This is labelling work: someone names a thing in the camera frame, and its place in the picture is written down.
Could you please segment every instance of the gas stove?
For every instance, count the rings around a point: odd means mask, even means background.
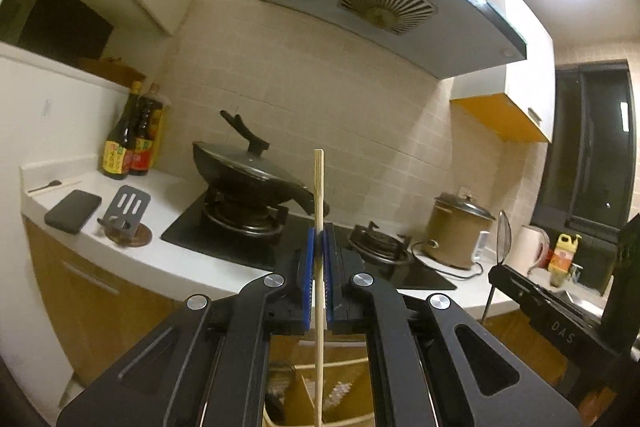
[[[306,246],[313,220],[289,214],[284,206],[247,208],[223,194],[206,192],[180,214],[161,239],[204,255],[266,271],[280,257]],[[396,238],[375,223],[353,230],[335,225],[338,247],[357,251],[365,271],[398,289],[454,290],[456,286],[410,252],[409,238]]]

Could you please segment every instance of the pot lid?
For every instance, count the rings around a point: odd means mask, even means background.
[[[492,216],[486,208],[482,208],[482,206],[475,204],[471,200],[460,198],[455,194],[450,194],[449,192],[443,192],[436,198],[436,201],[438,203],[457,208],[458,210],[462,210],[463,212],[467,212],[468,214],[472,214],[473,216],[484,217],[484,219],[491,219],[492,221],[495,220],[495,217]]]
[[[220,111],[220,116],[222,116],[240,136],[249,142],[247,149],[240,149],[232,145],[206,142],[194,142],[194,147],[198,147],[214,160],[222,163],[222,165],[243,172],[253,178],[263,181],[285,182],[306,188],[299,179],[293,177],[285,169],[262,157],[262,153],[266,151],[271,144],[255,136],[244,124],[239,114],[231,116],[227,111],[222,110]]]
[[[305,186],[299,179],[293,177],[292,174],[279,165],[267,158],[250,153],[246,149],[206,142],[194,142],[193,144],[222,163],[222,165],[244,172],[251,177],[264,181],[282,181],[300,185],[301,187]]]

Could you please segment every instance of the rice cooker lid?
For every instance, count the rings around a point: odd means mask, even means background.
[[[492,216],[486,208],[482,208],[482,206],[475,204],[471,200],[460,198],[459,196],[450,194],[449,192],[443,192],[439,195],[436,198],[436,203],[452,206],[453,208],[457,208],[458,210],[462,210],[463,212],[472,214],[473,216],[483,217],[484,219],[490,219],[491,221],[495,220],[495,217]]]

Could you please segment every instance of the ceiling light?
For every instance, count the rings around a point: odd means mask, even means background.
[[[620,115],[622,116],[622,131],[629,132],[629,105],[620,102]]]

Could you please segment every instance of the black glass cooktop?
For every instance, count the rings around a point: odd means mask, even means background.
[[[180,214],[160,239],[205,255],[267,271],[275,268],[278,258],[283,254],[306,248],[306,234],[309,227],[313,226],[311,219],[289,214],[282,236],[277,243],[270,245],[263,239],[244,237],[230,230],[212,227],[208,223],[203,226],[201,220],[204,198],[203,194]],[[337,225],[334,230],[338,246],[346,247],[351,230]],[[387,279],[398,289],[456,289],[449,280],[416,259],[401,266],[379,264],[367,259],[364,264],[368,273]]]

